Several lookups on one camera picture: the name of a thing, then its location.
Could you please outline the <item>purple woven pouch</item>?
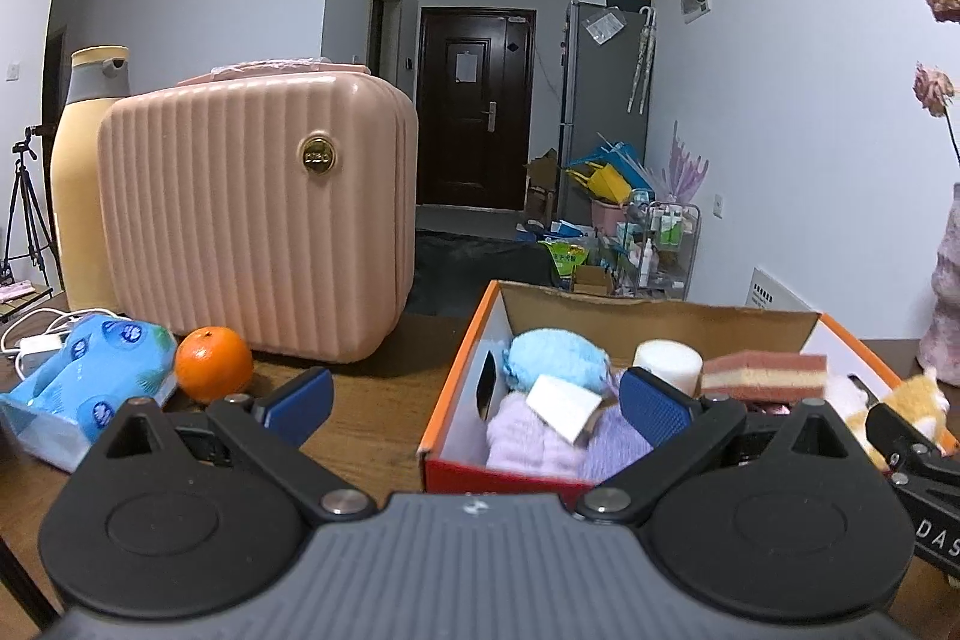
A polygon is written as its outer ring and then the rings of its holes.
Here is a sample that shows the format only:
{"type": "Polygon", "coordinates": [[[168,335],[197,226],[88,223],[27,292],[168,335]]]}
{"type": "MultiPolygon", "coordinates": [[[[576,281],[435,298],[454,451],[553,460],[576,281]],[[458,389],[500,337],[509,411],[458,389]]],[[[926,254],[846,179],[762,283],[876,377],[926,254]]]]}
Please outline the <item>purple woven pouch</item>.
{"type": "Polygon", "coordinates": [[[613,404],[604,409],[592,429],[579,477],[599,484],[651,452],[646,438],[623,417],[620,406],[613,404]]]}

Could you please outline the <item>orange tangerine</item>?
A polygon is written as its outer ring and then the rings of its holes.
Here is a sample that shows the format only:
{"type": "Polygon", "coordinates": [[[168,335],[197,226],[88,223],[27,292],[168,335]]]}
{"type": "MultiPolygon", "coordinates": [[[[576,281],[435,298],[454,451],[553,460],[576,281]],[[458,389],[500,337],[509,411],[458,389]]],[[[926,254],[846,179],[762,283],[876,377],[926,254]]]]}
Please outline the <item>orange tangerine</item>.
{"type": "Polygon", "coordinates": [[[251,347],[231,328],[202,326],[179,344],[174,375],[179,390],[195,403],[245,392],[254,375],[251,347]]]}

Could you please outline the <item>light blue plush toy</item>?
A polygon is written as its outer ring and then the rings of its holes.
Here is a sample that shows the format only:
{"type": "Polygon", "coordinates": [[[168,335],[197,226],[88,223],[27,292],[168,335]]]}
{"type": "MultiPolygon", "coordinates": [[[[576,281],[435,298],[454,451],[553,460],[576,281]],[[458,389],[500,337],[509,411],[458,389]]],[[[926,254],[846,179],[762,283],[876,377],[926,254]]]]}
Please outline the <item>light blue plush toy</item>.
{"type": "Polygon", "coordinates": [[[573,331],[537,328],[511,341],[505,353],[506,385],[529,393],[540,375],[550,375],[604,396],[610,375],[608,354],[573,331]]]}

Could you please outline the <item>white foam cylinder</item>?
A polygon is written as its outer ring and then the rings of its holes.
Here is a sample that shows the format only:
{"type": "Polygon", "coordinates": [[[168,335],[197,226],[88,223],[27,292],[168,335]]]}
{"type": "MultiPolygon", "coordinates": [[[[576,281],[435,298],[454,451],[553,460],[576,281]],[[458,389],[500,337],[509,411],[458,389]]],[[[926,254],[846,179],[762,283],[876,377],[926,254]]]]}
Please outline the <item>white foam cylinder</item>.
{"type": "Polygon", "coordinates": [[[695,396],[703,369],[703,357],[683,342],[650,339],[636,346],[633,365],[647,370],[679,392],[695,396]]]}

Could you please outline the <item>yellow white plush toy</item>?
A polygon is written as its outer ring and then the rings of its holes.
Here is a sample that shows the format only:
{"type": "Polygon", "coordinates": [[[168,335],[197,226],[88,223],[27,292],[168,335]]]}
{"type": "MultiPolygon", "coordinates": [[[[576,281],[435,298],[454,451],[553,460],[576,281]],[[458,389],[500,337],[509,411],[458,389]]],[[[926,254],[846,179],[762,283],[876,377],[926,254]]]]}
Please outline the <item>yellow white plush toy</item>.
{"type": "MultiPolygon", "coordinates": [[[[869,399],[866,390],[851,377],[830,375],[825,383],[823,398],[833,406],[839,417],[850,427],[851,432],[861,443],[864,452],[880,471],[887,471],[887,461],[867,440],[866,420],[874,402],[869,399]]],[[[904,417],[916,431],[940,445],[947,424],[950,404],[946,395],[940,392],[934,378],[927,375],[915,375],[905,380],[882,398],[893,411],[904,417]]]]}

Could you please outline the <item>black bag on floor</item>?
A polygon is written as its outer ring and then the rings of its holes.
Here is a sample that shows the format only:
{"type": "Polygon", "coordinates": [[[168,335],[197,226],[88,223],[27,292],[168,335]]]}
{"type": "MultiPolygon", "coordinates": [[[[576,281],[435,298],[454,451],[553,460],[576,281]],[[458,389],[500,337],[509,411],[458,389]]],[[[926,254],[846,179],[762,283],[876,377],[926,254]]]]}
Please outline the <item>black bag on floor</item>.
{"type": "Polygon", "coordinates": [[[418,229],[415,275],[405,312],[466,319],[491,281],[562,287],[550,252],[539,242],[418,229]]]}

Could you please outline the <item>blue tissue pack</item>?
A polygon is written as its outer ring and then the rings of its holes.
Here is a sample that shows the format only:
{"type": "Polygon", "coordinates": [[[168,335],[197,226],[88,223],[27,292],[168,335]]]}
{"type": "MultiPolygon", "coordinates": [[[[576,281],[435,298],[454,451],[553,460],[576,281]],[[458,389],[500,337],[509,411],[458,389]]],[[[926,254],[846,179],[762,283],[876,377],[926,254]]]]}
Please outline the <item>blue tissue pack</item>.
{"type": "Polygon", "coordinates": [[[2,419],[23,450],[71,473],[135,396],[176,390],[174,336],[160,325],[89,314],[64,346],[2,395],[2,419]]]}

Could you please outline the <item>purple textured vase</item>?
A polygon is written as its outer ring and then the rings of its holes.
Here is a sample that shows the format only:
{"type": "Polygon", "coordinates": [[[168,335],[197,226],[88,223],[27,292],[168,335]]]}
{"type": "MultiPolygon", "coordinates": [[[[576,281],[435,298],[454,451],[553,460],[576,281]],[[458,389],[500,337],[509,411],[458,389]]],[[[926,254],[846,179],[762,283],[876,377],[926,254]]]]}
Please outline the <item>purple textured vase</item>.
{"type": "Polygon", "coordinates": [[[957,386],[960,380],[960,185],[953,200],[946,232],[937,248],[931,276],[934,308],[928,331],[919,341],[918,364],[934,370],[940,383],[957,386]]]}

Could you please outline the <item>dark entrance door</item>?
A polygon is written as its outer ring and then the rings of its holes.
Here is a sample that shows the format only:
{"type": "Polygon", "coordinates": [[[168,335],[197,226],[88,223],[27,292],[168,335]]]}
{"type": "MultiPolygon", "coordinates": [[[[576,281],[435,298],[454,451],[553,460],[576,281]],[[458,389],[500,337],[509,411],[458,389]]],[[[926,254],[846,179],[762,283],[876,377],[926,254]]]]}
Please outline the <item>dark entrance door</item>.
{"type": "Polygon", "coordinates": [[[532,10],[421,10],[416,112],[422,205],[523,208],[534,32],[532,10]]]}

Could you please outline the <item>storage cart with bottles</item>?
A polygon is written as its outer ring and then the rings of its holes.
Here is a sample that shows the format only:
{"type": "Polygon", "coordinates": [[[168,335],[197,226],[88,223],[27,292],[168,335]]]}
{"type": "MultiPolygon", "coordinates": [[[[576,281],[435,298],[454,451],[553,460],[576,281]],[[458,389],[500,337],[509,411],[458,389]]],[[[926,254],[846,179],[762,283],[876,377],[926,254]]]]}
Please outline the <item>storage cart with bottles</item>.
{"type": "Polygon", "coordinates": [[[700,240],[695,205],[640,203],[617,224],[615,283],[627,298],[685,301],[700,240]]]}

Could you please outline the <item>red cardboard box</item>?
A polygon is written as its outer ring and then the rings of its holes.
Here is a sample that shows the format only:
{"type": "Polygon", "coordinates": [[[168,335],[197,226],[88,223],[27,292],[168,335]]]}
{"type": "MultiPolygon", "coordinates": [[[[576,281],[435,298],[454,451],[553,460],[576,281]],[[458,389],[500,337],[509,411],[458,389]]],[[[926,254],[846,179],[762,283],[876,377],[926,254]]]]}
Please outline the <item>red cardboard box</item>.
{"type": "Polygon", "coordinates": [[[556,494],[573,505],[589,486],[579,481],[491,471],[483,406],[508,393],[505,353],[517,335],[535,328],[573,331],[625,369],[647,339],[673,339],[713,359],[743,349],[823,354],[828,367],[855,375],[884,398],[908,377],[827,314],[713,307],[677,301],[599,298],[493,281],[455,354],[418,447],[428,494],[556,494]]]}

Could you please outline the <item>white tag card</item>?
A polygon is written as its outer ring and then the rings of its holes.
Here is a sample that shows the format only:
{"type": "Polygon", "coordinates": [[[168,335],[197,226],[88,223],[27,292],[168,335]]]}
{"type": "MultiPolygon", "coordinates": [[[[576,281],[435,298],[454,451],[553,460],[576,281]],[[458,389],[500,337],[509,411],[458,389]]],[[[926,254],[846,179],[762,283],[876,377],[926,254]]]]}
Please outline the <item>white tag card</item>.
{"type": "Polygon", "coordinates": [[[601,408],[604,397],[571,381],[539,375],[526,395],[526,404],[563,440],[574,443],[601,408]]]}

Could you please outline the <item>white board against wall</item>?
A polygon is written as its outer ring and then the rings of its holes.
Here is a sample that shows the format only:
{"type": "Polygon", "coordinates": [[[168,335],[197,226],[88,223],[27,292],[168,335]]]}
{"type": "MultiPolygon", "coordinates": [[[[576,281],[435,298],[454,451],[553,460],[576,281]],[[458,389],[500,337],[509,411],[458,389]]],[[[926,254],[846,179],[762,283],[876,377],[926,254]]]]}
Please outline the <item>white board against wall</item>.
{"type": "Polygon", "coordinates": [[[776,312],[814,312],[809,302],[759,266],[755,266],[750,276],[745,305],[776,312]]]}

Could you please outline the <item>pink ribbed small suitcase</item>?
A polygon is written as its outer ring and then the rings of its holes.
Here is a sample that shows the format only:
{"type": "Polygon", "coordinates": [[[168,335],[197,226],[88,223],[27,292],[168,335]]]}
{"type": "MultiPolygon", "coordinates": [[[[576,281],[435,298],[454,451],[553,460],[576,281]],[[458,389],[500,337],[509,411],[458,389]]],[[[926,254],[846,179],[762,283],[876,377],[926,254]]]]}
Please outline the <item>pink ribbed small suitcase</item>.
{"type": "Polygon", "coordinates": [[[119,307],[265,353],[371,356],[412,289],[416,135],[410,97],[352,65],[122,99],[98,131],[119,307]]]}

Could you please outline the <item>yellow thermos jug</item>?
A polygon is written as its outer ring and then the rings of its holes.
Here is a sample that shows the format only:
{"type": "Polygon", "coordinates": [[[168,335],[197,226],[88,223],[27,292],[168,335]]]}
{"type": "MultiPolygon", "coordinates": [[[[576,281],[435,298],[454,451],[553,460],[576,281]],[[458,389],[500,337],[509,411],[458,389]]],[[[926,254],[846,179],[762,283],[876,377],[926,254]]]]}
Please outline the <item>yellow thermos jug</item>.
{"type": "Polygon", "coordinates": [[[98,133],[107,111],[130,94],[128,48],[86,47],[70,65],[50,163],[62,284],[73,308],[117,310],[99,198],[98,133]]]}

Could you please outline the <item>pink layered sponge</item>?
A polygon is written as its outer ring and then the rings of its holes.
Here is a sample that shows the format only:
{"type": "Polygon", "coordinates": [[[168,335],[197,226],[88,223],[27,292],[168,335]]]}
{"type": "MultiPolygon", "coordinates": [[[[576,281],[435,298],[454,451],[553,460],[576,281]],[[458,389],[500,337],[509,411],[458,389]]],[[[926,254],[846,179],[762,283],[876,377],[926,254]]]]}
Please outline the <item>pink layered sponge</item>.
{"type": "Polygon", "coordinates": [[[822,354],[740,351],[709,359],[700,377],[700,395],[726,395],[745,403],[799,403],[822,398],[828,380],[822,354]]]}

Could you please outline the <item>grey refrigerator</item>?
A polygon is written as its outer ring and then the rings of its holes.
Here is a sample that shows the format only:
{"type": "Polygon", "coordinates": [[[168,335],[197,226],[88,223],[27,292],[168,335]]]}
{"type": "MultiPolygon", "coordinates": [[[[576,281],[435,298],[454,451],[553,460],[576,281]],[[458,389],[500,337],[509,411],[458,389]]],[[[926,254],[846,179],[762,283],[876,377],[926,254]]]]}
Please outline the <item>grey refrigerator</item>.
{"type": "Polygon", "coordinates": [[[603,142],[630,143],[644,158],[647,115],[641,113],[640,95],[630,96],[647,23],[643,10],[649,7],[651,0],[607,0],[603,7],[574,0],[566,8],[556,195],[560,220],[590,221],[587,193],[566,174],[568,167],[585,161],[603,142]]]}

